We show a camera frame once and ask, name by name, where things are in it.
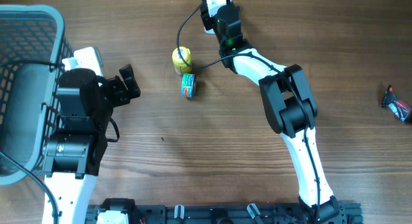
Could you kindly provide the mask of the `yellow lidded jar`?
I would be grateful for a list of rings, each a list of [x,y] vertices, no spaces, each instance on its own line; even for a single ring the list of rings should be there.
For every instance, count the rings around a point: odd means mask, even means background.
[[[178,75],[191,73],[192,68],[190,49],[184,46],[176,48],[172,54],[172,61],[174,64],[174,70]]]

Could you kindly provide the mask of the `colourful tin can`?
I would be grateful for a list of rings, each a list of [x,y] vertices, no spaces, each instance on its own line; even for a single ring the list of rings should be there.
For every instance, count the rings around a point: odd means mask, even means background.
[[[182,77],[181,94],[185,98],[193,98],[196,91],[196,75],[186,73]]]

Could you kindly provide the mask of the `black red snack packet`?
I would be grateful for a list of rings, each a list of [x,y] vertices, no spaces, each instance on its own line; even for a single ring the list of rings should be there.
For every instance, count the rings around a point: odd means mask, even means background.
[[[387,87],[380,106],[389,108],[403,123],[411,124],[411,106],[396,96],[391,85]]]

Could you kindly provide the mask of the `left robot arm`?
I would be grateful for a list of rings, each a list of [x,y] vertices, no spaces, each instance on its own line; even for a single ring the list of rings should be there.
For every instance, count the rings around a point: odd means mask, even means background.
[[[71,69],[59,79],[61,109],[45,147],[43,223],[84,223],[108,143],[115,107],[140,96],[131,65],[110,79],[87,68]]]

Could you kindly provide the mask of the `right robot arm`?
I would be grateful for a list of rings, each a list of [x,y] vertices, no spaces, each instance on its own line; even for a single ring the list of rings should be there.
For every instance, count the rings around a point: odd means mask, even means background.
[[[239,7],[231,0],[202,0],[198,7],[206,30],[219,42],[224,67],[257,84],[265,116],[289,150],[299,183],[299,202],[310,223],[339,214],[337,198],[326,181],[315,138],[317,105],[302,67],[286,67],[262,57],[241,32]]]

